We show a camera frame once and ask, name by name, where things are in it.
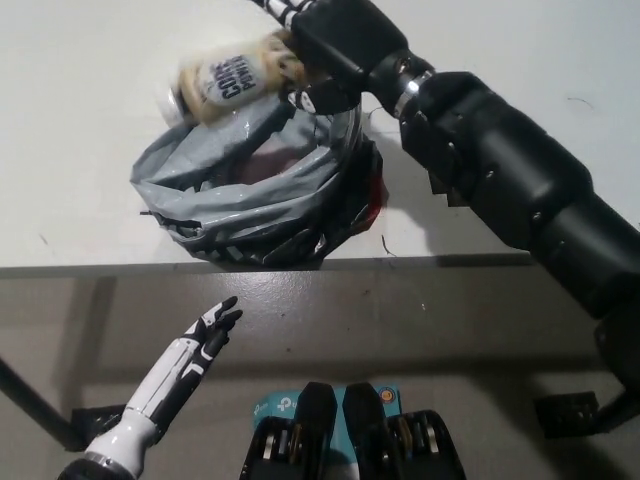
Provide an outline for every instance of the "floor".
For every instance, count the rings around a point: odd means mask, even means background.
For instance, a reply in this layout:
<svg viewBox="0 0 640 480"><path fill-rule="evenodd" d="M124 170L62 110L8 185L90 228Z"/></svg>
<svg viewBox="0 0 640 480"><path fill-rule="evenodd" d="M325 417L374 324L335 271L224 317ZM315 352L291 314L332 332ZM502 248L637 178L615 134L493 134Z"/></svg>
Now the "floor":
<svg viewBox="0 0 640 480"><path fill-rule="evenodd" d="M532 399L618 385L594 323L535 267L0 281L0 352L65 412L123 403L165 346L229 295L245 316L144 478L238 478L254 403L307 381L394 383L448 424L469 479L640 478L640 423L544 441ZM54 478L62 452L4 397L0 479Z"/></svg>

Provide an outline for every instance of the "black fingertip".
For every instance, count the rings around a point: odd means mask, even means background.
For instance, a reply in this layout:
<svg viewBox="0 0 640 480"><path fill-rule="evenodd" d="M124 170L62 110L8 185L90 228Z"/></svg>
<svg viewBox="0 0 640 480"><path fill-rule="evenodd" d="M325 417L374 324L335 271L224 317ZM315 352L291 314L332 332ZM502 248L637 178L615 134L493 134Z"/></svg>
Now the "black fingertip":
<svg viewBox="0 0 640 480"><path fill-rule="evenodd" d="M337 411L338 403L333 387L326 383L309 382L298 397L294 420L313 423L331 436Z"/></svg>
<svg viewBox="0 0 640 480"><path fill-rule="evenodd" d="M234 322L238 320L244 312L242 310L234 310L233 312L227 313L224 318L225 320L233 320Z"/></svg>
<svg viewBox="0 0 640 480"><path fill-rule="evenodd" d="M238 303L238 297L236 297L235 295L233 297L229 297L224 302L222 302L222 309L229 310L230 308L233 308L236 303Z"/></svg>
<svg viewBox="0 0 640 480"><path fill-rule="evenodd" d="M342 400L347 433L351 443L357 445L372 425L384 421L385 413L380 395L369 383L347 386Z"/></svg>
<svg viewBox="0 0 640 480"><path fill-rule="evenodd" d="M234 310L227 313L224 317L215 323L215 328L230 331L235 325L236 321L242 316L242 310Z"/></svg>
<svg viewBox="0 0 640 480"><path fill-rule="evenodd" d="M225 313L227 310L233 308L236 306L236 303L238 303L238 297L229 297L227 298L224 302L222 302L220 305L220 310L218 310L215 313L215 318L216 320L218 320L223 313Z"/></svg>

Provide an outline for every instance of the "bottle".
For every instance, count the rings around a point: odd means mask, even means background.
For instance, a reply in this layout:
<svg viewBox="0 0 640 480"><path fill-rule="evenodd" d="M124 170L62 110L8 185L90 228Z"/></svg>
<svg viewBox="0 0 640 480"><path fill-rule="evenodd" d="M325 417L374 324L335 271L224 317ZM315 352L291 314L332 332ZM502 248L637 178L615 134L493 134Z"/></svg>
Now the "bottle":
<svg viewBox="0 0 640 480"><path fill-rule="evenodd" d="M278 92L286 83L305 86L304 65L285 44L288 35L277 31L259 42L221 49L183 68L166 101L160 102L167 124L186 120L210 125Z"/></svg>

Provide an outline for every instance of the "white surface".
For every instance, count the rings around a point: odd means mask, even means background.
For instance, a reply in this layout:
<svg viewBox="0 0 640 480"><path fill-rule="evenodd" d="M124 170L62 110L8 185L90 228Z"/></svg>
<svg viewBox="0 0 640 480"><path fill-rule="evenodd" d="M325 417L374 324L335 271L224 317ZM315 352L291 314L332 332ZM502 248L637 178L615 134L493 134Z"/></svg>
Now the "white surface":
<svg viewBox="0 0 640 480"><path fill-rule="evenodd" d="M541 123L591 169L601 196L638 224L640 4L377 4L438 69L472 70ZM0 274L214 270L139 215L144 206L129 171L164 129L154 91L185 56L274 27L248 0L4 0ZM449 209L431 194L383 111L372 122L389 206L326 267L510 253L469 210ZM383 235L400 258L386 253Z"/></svg>

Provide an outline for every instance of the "silver ring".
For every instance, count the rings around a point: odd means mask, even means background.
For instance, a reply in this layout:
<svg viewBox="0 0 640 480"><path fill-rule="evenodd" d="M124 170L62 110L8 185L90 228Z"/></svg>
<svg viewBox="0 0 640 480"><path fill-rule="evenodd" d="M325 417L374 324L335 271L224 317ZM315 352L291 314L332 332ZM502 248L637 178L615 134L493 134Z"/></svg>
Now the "silver ring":
<svg viewBox="0 0 640 480"><path fill-rule="evenodd" d="M395 118L400 118L402 116L402 112L407 106L407 103L409 103L409 101L418 94L418 92L420 91L420 86L432 76L433 73L429 70L426 70L421 75L417 76L409 83L407 83L404 92L402 92L402 95L400 95L400 98L398 98L398 102L393 109L393 116Z"/></svg>

